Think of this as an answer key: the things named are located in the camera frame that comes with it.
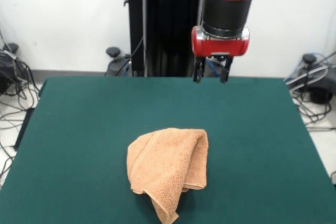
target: crumpled towel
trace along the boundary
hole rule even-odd
[[[177,218],[180,195],[206,186],[208,138],[204,130],[165,129],[138,137],[127,153],[127,175],[136,194],[148,194],[161,223]]]

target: black cylindrical joint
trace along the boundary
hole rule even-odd
[[[203,30],[218,38],[237,38],[244,29],[252,0],[204,0]]]

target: black cable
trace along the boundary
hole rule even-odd
[[[1,171],[1,173],[0,173],[0,179],[2,178],[2,176],[3,176],[6,172],[8,172],[9,169],[11,168],[11,166],[12,166],[12,164],[13,164],[14,157],[11,157],[11,156],[10,156],[8,159],[6,159],[5,164],[4,164],[4,166],[3,166],[3,168],[2,168],[2,171]],[[6,168],[7,162],[8,162],[9,160],[11,160],[12,163]]]
[[[5,106],[11,107],[11,108],[13,108],[13,109],[21,110],[21,111],[22,111],[22,109],[20,109],[20,108],[18,108],[18,107],[15,107],[15,106],[13,106],[13,105],[10,105],[10,104],[8,104],[8,103],[2,102],[2,101],[0,101],[0,103],[3,104],[3,105],[5,105]]]
[[[330,59],[331,57],[333,57],[333,56],[335,56],[335,55],[336,55],[336,51],[335,51],[335,52],[332,52],[331,54],[329,54],[326,58],[323,58],[322,60],[316,62],[314,65],[316,66],[316,65],[318,65],[318,64],[321,64],[322,62],[324,62],[324,61]]]
[[[0,147],[1,147],[1,149],[5,152],[5,154],[6,154],[9,158],[11,158],[11,156],[9,155],[9,153],[6,151],[5,147],[2,145],[1,140],[0,140]]]
[[[307,127],[309,132],[330,132],[336,131],[335,127]]]
[[[17,128],[19,126],[22,126],[22,124],[17,124],[17,125],[13,125],[11,127],[5,127],[5,128],[1,128],[0,127],[0,130],[4,131],[4,130],[10,130],[10,129],[13,129],[13,128]]]
[[[141,38],[139,44],[137,45],[137,47],[135,48],[135,50],[133,51],[133,53],[130,55],[130,57],[128,58],[128,60],[122,65],[122,67],[118,70],[118,72],[115,74],[115,76],[118,76],[118,74],[121,72],[121,70],[123,70],[123,68],[130,62],[130,60],[132,59],[132,57],[135,55],[135,53],[136,53],[136,52],[138,51],[138,49],[140,48],[142,42],[143,42],[143,37]],[[113,63],[113,61],[109,63],[108,68],[107,68],[107,70],[106,70],[104,76],[107,75],[107,73],[108,73],[108,71],[109,71],[110,66],[111,66],[112,63]]]
[[[8,116],[8,115],[15,115],[15,114],[18,114],[18,113],[22,113],[22,112],[25,112],[25,111],[16,111],[16,112],[10,112],[10,113],[7,113],[7,114],[3,114],[2,116],[0,116],[0,119],[3,119],[4,117]]]

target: floor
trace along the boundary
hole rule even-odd
[[[25,93],[27,96],[27,100],[21,100],[21,105],[24,108],[29,108],[33,104],[34,99],[35,106],[37,104],[37,98],[35,94],[33,93],[33,96],[31,96],[27,90],[25,91]],[[323,121],[311,126],[336,126],[336,98],[331,101],[331,104],[332,107],[335,109],[333,109]],[[306,106],[316,112],[322,112],[324,110],[324,106],[312,103],[306,104]],[[25,112],[20,112],[18,110],[19,108],[20,106],[18,104],[17,97],[0,97],[0,113],[2,115],[16,112],[15,114],[11,114],[5,117],[2,117],[2,115],[0,115],[0,141],[11,157],[15,157],[16,153],[11,146],[13,146],[16,142],[18,132],[21,128],[21,124],[25,116]],[[325,169],[330,176],[336,171],[336,131],[311,132],[310,135],[323,161]],[[8,161],[6,163],[5,169],[9,167],[12,161],[10,158],[8,158],[3,150],[0,150],[0,173],[7,159]],[[7,173],[0,178],[0,189],[5,182],[6,176]],[[333,182],[334,184],[336,184],[336,175],[333,176]]]

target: green table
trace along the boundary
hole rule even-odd
[[[281,80],[49,79],[0,191],[1,224],[159,223],[130,190],[127,146],[208,132],[208,186],[176,223],[335,224],[336,191]]]

